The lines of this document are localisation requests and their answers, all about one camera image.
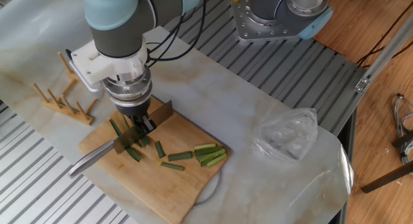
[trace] knife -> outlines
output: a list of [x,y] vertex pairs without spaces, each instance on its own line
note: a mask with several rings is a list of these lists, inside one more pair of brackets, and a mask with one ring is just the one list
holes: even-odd
[[69,170],[69,176],[71,178],[76,177],[77,175],[88,169],[90,166],[92,166],[94,163],[96,163],[113,148],[116,150],[116,153],[122,153],[125,150],[124,146],[130,146],[135,143],[136,139],[139,138],[138,133],[138,129],[136,127],[132,127],[123,132],[115,140],[110,140],[97,149],[91,151],[89,154],[83,156],[78,162],[76,162],[75,165],[73,165],[73,167]]
[[[172,108],[172,101],[168,101],[163,106],[155,110],[149,115],[149,119],[153,121],[158,127],[168,118],[174,115],[174,109]],[[139,139],[140,130],[136,127],[132,127],[127,131],[123,132],[115,140],[110,140],[107,143],[101,145],[97,149],[91,151],[89,154],[83,156],[78,162],[76,162],[73,167],[69,170],[69,176],[71,178],[76,177],[99,159],[101,159],[105,154],[110,152],[113,148],[116,153],[120,154],[125,150],[125,146],[130,146]]]

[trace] clear plastic bag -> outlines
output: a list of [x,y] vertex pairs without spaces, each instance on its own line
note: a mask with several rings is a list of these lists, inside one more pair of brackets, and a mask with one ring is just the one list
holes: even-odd
[[297,108],[267,117],[256,129],[254,146],[266,156],[300,161],[317,139],[317,113]]

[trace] cucumber piece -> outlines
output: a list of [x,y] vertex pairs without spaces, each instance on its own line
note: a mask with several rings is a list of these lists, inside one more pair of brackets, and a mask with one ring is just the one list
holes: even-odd
[[194,149],[195,150],[201,150],[201,149],[204,149],[204,148],[210,148],[210,147],[216,147],[216,146],[217,145],[215,143],[211,143],[211,144],[204,144],[204,145],[196,146]]
[[204,148],[204,149],[201,149],[201,150],[195,150],[195,155],[199,156],[199,155],[202,155],[202,154],[213,153],[217,150],[221,150],[222,148],[223,147],[208,147],[208,148]]
[[150,138],[145,135],[144,137],[141,138],[141,142],[143,146],[146,146],[150,143]]
[[218,156],[220,156],[220,155],[222,155],[222,154],[224,154],[225,153],[225,149],[221,149],[221,150],[218,150],[218,151],[216,151],[216,152],[213,152],[213,153],[209,153],[209,154],[204,154],[204,155],[200,155],[200,156],[198,156],[198,161],[200,162],[200,163],[202,163],[202,162],[204,162],[204,161],[211,161],[211,160],[213,160],[214,158],[216,158],[216,157],[218,157]]
[[122,119],[123,119],[123,121],[125,122],[126,127],[127,127],[128,129],[130,129],[129,124],[128,124],[128,122],[126,121],[125,115],[123,115],[123,114],[122,114]]
[[216,157],[216,158],[213,159],[211,162],[207,163],[208,167],[212,167],[212,166],[214,166],[215,164],[219,163],[221,160],[225,159],[226,156],[227,156],[227,153]]
[[190,159],[190,158],[192,158],[192,152],[183,152],[183,153],[168,155],[169,161],[176,161],[176,160]]
[[137,162],[141,161],[141,156],[139,156],[139,154],[133,147],[128,147],[126,151],[128,152],[129,156],[132,157],[134,160],[136,160]]
[[162,145],[160,141],[157,141],[155,143],[155,147],[156,147],[156,151],[157,151],[157,155],[159,156],[159,158],[163,158],[165,156],[165,152],[163,151]]
[[185,169],[185,168],[182,167],[182,166],[172,165],[172,164],[170,164],[170,163],[161,163],[161,166],[162,166],[162,167],[167,167],[167,168],[172,168],[172,169],[175,169],[175,170],[182,170],[182,171]]
[[119,129],[119,127],[117,127],[117,124],[115,123],[115,121],[112,118],[109,121],[110,121],[110,124],[112,124],[112,127],[115,129],[116,134],[120,136],[122,134],[122,131]]

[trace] cutting board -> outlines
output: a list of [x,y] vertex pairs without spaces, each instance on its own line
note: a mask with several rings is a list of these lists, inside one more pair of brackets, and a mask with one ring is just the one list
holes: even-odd
[[[160,101],[152,98],[148,113],[151,114],[161,106]],[[114,112],[79,144],[79,150],[83,154],[117,137],[109,122],[110,118],[121,131],[126,130],[121,114]],[[159,159],[154,144],[156,141],[161,142],[166,155],[193,151],[196,145],[222,144],[176,112],[148,136],[151,139],[149,145],[143,148],[133,146],[142,156],[139,163],[126,151],[118,155],[115,150],[111,150],[96,164],[167,222],[181,223],[201,191],[229,158],[230,150],[224,146],[228,157],[210,168],[201,167],[195,158],[171,162],[185,167],[184,171],[178,171],[160,166],[161,162],[168,162],[168,158],[165,156]]]

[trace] knife handle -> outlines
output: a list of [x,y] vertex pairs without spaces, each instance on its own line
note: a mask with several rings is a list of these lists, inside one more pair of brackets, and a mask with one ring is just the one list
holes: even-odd
[[85,171],[86,169],[88,169],[90,166],[96,163],[99,159],[101,159],[105,154],[110,152],[110,150],[112,150],[114,147],[114,143],[115,143],[114,140],[110,140],[109,142],[98,147],[97,149],[91,151],[89,154],[83,156],[69,170],[69,173],[68,173],[69,176],[71,178],[74,178],[80,173],[82,173],[83,171]]

